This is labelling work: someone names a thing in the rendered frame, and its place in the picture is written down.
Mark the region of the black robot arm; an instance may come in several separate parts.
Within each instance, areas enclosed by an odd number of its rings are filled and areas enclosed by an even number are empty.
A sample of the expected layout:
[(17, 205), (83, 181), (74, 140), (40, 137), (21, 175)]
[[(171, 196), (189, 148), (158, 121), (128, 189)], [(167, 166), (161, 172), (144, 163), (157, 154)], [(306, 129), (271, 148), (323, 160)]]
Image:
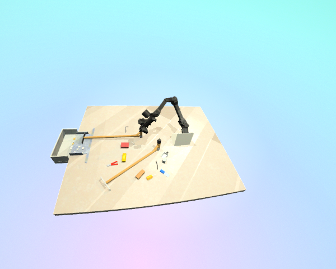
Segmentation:
[[(181, 110), (179, 108), (179, 105), (178, 105), (178, 99), (176, 96), (172, 97), (172, 98), (165, 98), (162, 103), (159, 105), (159, 107), (153, 112), (153, 113), (150, 113), (147, 109), (145, 111), (142, 112), (142, 115), (145, 117), (145, 118), (148, 118), (147, 121), (148, 123), (152, 123), (153, 121), (157, 121), (156, 120), (156, 117), (158, 117), (161, 113), (161, 110), (162, 108), (165, 106), (165, 104), (167, 102), (171, 102), (171, 104), (174, 106), (175, 110), (176, 110), (176, 113), (179, 117), (179, 125), (181, 126), (181, 132), (182, 133), (189, 133), (189, 124), (187, 123), (187, 121), (185, 120), (185, 118), (183, 117), (182, 113), (181, 113)], [(138, 124), (144, 126), (146, 124), (145, 122), (146, 119), (141, 119), (139, 118), (138, 120)]]

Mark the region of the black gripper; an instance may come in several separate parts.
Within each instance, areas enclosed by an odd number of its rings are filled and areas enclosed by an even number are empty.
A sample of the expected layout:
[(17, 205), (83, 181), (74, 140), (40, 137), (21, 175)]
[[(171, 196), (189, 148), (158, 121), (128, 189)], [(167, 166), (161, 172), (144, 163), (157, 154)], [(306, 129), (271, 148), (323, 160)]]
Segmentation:
[(151, 125), (151, 123), (148, 123), (147, 119), (145, 120), (145, 122), (146, 122), (146, 124), (144, 126), (141, 125), (142, 127), (139, 130), (139, 132), (143, 132), (143, 133), (147, 134), (148, 133), (148, 129), (147, 128), (148, 128), (149, 125)]

